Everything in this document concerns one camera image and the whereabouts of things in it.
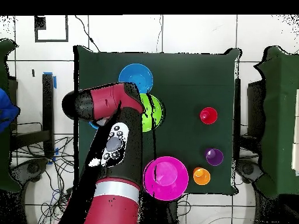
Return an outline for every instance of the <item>silver band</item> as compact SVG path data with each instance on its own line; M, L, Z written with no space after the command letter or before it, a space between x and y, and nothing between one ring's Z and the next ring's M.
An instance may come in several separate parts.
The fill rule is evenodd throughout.
M139 201L139 190L133 185L121 181L103 181L97 183L94 197L101 195L122 196L134 200L136 203Z

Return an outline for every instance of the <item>green cloth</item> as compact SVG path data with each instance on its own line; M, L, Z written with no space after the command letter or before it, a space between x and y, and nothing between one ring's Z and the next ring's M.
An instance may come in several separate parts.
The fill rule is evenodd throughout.
M262 167L256 186L264 196L299 194L299 177L291 168L295 127L296 90L299 89L299 55L287 55L278 47L266 49L257 68L266 81L263 108L266 116L262 138Z
M236 193L231 186L232 116L234 65L239 49L231 49L225 55L94 53L80 46L77 49L80 89L117 82L119 73L128 64L148 67L154 77L150 94L166 109L164 122L155 130L157 157L173 156L187 167L187 193ZM212 125L205 125L199 119L205 107L218 111L218 120ZM87 122L79 122L80 171L95 132ZM152 139L152 131L143 133L143 166L154 158ZM224 153L221 165L213 167L207 163L204 150L210 147ZM207 185L200 186L193 181L193 169L197 166L211 173Z
M0 88L9 96L8 90L8 67L6 59L9 52L16 48L16 44L11 40L0 40ZM11 132L7 127L0 133L0 189L16 193L20 191L20 185L10 176L9 166L11 163L10 151Z

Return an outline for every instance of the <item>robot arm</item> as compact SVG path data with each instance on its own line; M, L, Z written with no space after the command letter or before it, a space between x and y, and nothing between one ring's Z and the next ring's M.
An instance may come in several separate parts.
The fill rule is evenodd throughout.
M134 84L115 83L67 94L64 113L110 118L99 128L59 224L136 224L141 188L143 106ZM107 169L103 176L101 168Z

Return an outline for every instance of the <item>purple cup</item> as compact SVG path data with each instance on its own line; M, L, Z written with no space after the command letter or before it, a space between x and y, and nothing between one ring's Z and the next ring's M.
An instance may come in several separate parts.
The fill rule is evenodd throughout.
M219 149L208 148L204 152L207 162L212 166L218 166L223 161L223 153Z

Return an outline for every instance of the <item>magenta bowl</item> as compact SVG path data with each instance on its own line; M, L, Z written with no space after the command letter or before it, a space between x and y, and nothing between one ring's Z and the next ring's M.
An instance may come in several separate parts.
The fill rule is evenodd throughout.
M147 164L143 186L156 199L172 201L179 198L188 186L189 176L184 164L174 157L163 156Z

